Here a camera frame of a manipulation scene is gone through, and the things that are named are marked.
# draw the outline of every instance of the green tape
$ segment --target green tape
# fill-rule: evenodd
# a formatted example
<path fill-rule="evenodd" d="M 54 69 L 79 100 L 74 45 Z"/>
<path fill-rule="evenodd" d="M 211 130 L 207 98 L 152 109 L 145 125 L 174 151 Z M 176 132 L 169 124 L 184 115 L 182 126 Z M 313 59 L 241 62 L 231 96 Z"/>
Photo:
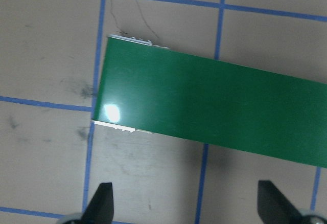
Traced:
<path fill-rule="evenodd" d="M 109 38 L 94 120 L 327 167 L 327 85 Z"/>

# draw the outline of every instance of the green strip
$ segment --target green strip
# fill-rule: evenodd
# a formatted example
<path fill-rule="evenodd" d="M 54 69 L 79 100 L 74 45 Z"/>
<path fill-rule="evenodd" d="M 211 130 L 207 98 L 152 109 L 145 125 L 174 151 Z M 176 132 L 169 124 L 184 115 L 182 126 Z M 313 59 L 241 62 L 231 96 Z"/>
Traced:
<path fill-rule="evenodd" d="M 110 38 L 94 120 L 327 167 L 326 104 L 326 84 Z"/>

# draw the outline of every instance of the green plastic strip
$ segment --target green plastic strip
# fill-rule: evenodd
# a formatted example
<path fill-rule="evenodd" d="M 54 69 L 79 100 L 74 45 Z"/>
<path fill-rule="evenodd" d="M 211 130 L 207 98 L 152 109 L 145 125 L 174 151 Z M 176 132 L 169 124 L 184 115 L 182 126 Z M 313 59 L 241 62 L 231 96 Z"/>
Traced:
<path fill-rule="evenodd" d="M 327 85 L 109 38 L 94 120 L 327 167 Z"/>

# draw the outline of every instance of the thin wire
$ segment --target thin wire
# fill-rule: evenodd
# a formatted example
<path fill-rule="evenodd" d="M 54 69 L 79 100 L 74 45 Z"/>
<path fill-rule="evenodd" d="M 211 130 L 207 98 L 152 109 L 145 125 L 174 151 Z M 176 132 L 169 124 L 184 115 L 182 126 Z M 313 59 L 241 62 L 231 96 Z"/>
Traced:
<path fill-rule="evenodd" d="M 141 10 L 141 7 L 138 3 L 137 0 L 135 0 L 136 4 L 137 4 L 137 7 L 138 7 L 138 10 L 139 10 L 139 13 L 142 17 L 142 20 L 144 22 L 144 24 L 148 27 L 148 29 L 153 33 L 153 35 L 155 35 L 158 39 L 160 39 L 160 37 L 154 32 L 154 30 L 149 26 L 148 22 L 146 21 L 146 19 L 144 18 L 144 15 L 143 15 L 143 12 Z M 113 19 L 114 19 L 114 22 L 115 22 L 115 25 L 116 27 L 121 31 L 121 33 L 124 33 L 124 34 L 127 34 L 125 31 L 123 31 L 119 26 L 118 26 L 118 21 L 117 21 L 117 18 L 116 16 L 114 15 L 113 13 L 113 10 L 112 10 L 112 0 L 110 0 L 110 14 L 112 15 Z"/>

